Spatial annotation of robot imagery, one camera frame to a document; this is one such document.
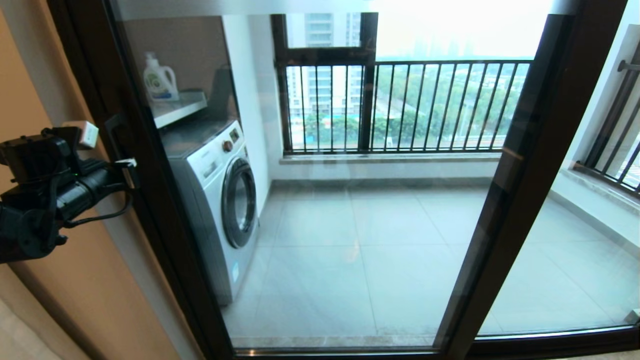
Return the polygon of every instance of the cable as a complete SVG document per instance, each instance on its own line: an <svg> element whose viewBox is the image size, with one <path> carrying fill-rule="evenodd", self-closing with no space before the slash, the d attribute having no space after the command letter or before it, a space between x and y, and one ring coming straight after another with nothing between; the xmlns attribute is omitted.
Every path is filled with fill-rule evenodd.
<svg viewBox="0 0 640 360"><path fill-rule="evenodd" d="M84 218L84 219L78 220L78 221L65 221L65 223L63 224L63 227L65 227L67 229L71 229L71 228L76 227L78 225L86 224L88 222L119 217L120 215L126 213L127 210L129 210L131 208L131 205L133 204L133 196L131 196L131 194L129 192L125 192L125 197L126 197L126 202L127 203L125 204L124 208L122 208L120 211L117 211L117 212L111 213L111 214L107 214L107 215L101 215L99 217Z"/></svg>

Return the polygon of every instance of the high-rise building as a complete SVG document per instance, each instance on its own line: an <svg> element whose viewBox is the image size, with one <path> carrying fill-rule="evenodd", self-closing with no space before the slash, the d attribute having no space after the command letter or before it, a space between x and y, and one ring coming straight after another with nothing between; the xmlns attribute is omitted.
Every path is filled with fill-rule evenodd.
<svg viewBox="0 0 640 360"><path fill-rule="evenodd" d="M286 19L290 48L360 45L359 13L292 14ZM287 68L291 119L302 119L303 114L315 117L316 113L325 119L332 112L334 117L343 117L345 111L359 116L362 76L359 65Z"/></svg>

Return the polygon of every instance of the glass pane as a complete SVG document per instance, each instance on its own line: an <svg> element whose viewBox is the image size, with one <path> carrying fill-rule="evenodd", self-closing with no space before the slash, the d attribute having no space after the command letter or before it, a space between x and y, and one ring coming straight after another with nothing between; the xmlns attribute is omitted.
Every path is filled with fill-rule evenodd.
<svg viewBox="0 0 640 360"><path fill-rule="evenodd" d="M637 33L627 32L628 22L623 19L620 24L616 38L623 40L612 45L602 69L598 83L606 85L596 87L591 96L564 164L484 321L482 335L614 327L638 319L640 206L637 193L633 194L640 174L633 155L639 143L640 122L633 115L640 97L638 84L628 95L612 140L596 164L597 172L587 173L581 165L595 136L603 131L625 76L617 71L615 59L631 59L640 40ZM513 86L521 85L514 81ZM621 132L626 125L625 138ZM504 133L502 125L498 133ZM623 141L616 152L619 138ZM604 171L608 159L610 171Z"/></svg>
<svg viewBox="0 0 640 360"><path fill-rule="evenodd" d="M468 3L437 15L447 19L438 24L469 20L458 38L434 28L423 41L466 39L460 48L477 56L446 51L437 61L407 55L404 38L420 28L384 25L387 15L427 12L391 2L380 8L378 47L395 38L394 61L379 52L368 62L358 49L275 61L284 39L258 10L121 14L138 95L156 120L233 346L433 344L547 18L537 1L524 9L493 1L482 12ZM354 47L367 6L273 13L285 14L289 47ZM534 18L531 34L507 41L510 16L523 12ZM436 17L428 13L421 26ZM492 32L477 36L475 17ZM154 98L152 80L178 99ZM248 159L256 199L238 197L234 216L255 201L259 217L241 247L216 223L235 157ZM236 192L249 196L248 185Z"/></svg>
<svg viewBox="0 0 640 360"><path fill-rule="evenodd" d="M295 13L285 18L289 48L360 46L360 13Z"/></svg>

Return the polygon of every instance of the white shelf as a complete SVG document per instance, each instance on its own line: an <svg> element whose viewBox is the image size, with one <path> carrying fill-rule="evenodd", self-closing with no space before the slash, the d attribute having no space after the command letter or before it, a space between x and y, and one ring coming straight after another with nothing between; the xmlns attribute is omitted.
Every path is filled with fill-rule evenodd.
<svg viewBox="0 0 640 360"><path fill-rule="evenodd" d="M201 91L181 92L178 101L153 102L150 107L156 127L160 129L206 108L207 98Z"/></svg>

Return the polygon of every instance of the tiled floor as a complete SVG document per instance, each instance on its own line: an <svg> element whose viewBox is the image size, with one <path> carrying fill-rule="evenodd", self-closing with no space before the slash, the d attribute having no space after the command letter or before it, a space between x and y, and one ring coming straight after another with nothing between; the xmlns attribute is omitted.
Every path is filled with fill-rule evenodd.
<svg viewBox="0 0 640 360"><path fill-rule="evenodd" d="M271 190L252 265L223 308L237 347L430 345L487 188ZM547 199L481 334L623 323L638 261Z"/></svg>

